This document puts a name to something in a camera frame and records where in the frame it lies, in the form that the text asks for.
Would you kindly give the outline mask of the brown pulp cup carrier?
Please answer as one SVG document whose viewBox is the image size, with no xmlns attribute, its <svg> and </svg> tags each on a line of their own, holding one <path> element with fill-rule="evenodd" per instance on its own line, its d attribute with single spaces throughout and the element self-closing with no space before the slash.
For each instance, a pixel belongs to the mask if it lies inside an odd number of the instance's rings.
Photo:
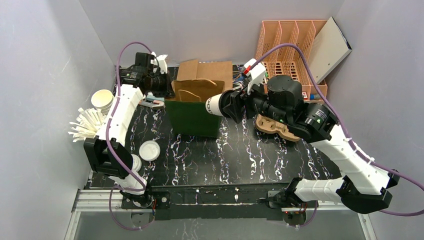
<svg viewBox="0 0 424 240">
<path fill-rule="evenodd" d="M 289 129 L 285 124 L 260 114 L 256 115 L 255 128 L 262 133 L 277 134 L 284 140 L 291 142 L 298 142 L 301 139 L 289 132 Z"/>
</svg>

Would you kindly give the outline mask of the white paper coffee cup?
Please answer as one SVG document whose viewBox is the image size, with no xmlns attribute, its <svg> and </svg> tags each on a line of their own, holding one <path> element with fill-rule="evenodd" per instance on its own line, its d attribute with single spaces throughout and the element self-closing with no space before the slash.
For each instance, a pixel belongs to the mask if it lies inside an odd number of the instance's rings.
<svg viewBox="0 0 424 240">
<path fill-rule="evenodd" d="M 206 111 L 211 114 L 211 115 L 215 115 L 215 116 L 221 116 L 223 117 L 223 113 L 221 112 L 220 109 L 220 99 L 221 99 L 222 94 L 217 94 L 214 95 L 210 98 L 208 98 L 205 102 L 205 109 Z"/>
</svg>

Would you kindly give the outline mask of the green kraft paper bag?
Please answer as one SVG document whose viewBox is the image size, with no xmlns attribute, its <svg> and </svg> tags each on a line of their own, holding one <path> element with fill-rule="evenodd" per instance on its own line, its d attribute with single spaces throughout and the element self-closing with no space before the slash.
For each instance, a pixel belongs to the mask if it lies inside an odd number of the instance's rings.
<svg viewBox="0 0 424 240">
<path fill-rule="evenodd" d="M 175 135 L 217 138 L 222 118 L 208 113 L 206 101 L 225 90 L 225 82 L 206 78 L 174 80 L 174 98 L 165 110 Z"/>
</svg>

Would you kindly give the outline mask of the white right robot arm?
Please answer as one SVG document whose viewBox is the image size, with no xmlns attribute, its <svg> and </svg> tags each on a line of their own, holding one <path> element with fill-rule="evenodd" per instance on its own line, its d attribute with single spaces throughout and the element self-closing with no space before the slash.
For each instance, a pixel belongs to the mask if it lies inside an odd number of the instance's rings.
<svg viewBox="0 0 424 240">
<path fill-rule="evenodd" d="M 287 126 L 290 133 L 324 153 L 342 177 L 329 180 L 294 178 L 289 186 L 268 201 L 274 205 L 298 205 L 310 201 L 342 203 L 350 210 L 369 214 L 387 209 L 388 189 L 399 178 L 366 163 L 353 150 L 335 115 L 324 105 L 304 101 L 302 86 L 287 75 L 271 78 L 267 93 L 257 86 L 228 90 L 206 103 L 209 113 L 241 122 L 243 117 L 264 116 Z"/>
</svg>

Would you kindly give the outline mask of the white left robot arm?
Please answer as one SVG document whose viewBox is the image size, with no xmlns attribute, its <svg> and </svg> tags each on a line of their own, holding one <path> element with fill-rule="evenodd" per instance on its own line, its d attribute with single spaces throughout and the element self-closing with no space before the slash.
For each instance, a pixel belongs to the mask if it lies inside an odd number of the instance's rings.
<svg viewBox="0 0 424 240">
<path fill-rule="evenodd" d="M 140 159 L 125 148 L 130 122 L 144 95 L 173 98 L 175 92 L 168 74 L 167 55 L 138 52 L 128 68 L 118 68 L 119 84 L 111 109 L 93 137 L 84 140 L 83 148 L 91 169 L 114 180 L 121 191 L 144 195 L 147 180 L 142 178 L 135 161 Z"/>
</svg>

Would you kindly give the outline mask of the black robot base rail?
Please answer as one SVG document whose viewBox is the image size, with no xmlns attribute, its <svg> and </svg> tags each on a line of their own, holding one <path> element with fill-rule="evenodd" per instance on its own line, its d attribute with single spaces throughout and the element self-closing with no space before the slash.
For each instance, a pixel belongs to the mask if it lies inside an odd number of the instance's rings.
<svg viewBox="0 0 424 240">
<path fill-rule="evenodd" d="M 157 221 L 179 219 L 266 219 L 303 224 L 315 203 L 282 202 L 288 183 L 149 186 Z"/>
</svg>

